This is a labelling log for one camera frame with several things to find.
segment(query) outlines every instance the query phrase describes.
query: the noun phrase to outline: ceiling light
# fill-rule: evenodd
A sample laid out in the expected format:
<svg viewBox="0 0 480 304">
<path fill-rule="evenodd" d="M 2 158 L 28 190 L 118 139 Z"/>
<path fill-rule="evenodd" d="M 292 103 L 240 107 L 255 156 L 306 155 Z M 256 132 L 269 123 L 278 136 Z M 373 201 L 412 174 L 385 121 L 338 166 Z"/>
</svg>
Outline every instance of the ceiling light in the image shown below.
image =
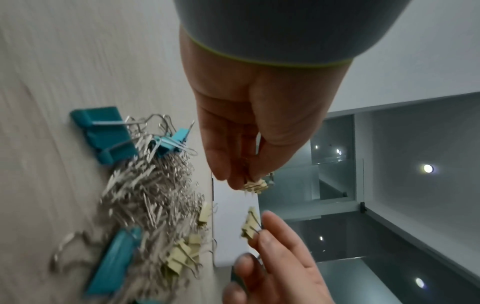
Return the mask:
<svg viewBox="0 0 480 304">
<path fill-rule="evenodd" d="M 423 165 L 422 169 L 425 173 L 432 173 L 434 171 L 434 168 L 428 164 Z"/>
<path fill-rule="evenodd" d="M 425 283 L 424 283 L 424 281 L 423 281 L 421 278 L 417 277 L 417 278 L 415 279 L 415 283 L 416 283 L 420 288 L 425 288 Z"/>
</svg>

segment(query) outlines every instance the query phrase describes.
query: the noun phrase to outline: pile of binder clips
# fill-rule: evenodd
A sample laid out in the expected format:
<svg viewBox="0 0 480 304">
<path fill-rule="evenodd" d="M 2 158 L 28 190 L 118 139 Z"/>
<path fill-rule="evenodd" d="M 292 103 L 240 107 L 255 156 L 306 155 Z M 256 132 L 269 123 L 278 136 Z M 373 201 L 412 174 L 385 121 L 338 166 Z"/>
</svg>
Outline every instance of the pile of binder clips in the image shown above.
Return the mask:
<svg viewBox="0 0 480 304">
<path fill-rule="evenodd" d="M 101 164 L 114 165 L 99 202 L 99 218 L 111 239 L 105 246 L 85 296 L 105 295 L 111 302 L 159 304 L 170 301 L 199 278 L 200 255 L 208 239 L 207 222 L 214 207 L 197 192 L 186 145 L 192 125 L 178 131 L 168 115 L 122 119 L 116 107 L 79 109 L 70 114 L 83 130 Z M 148 122 L 159 119 L 155 133 Z M 69 234 L 52 256 L 52 268 L 66 272 L 85 261 L 64 261 L 64 249 L 75 240 L 95 243 L 82 231 Z"/>
</svg>

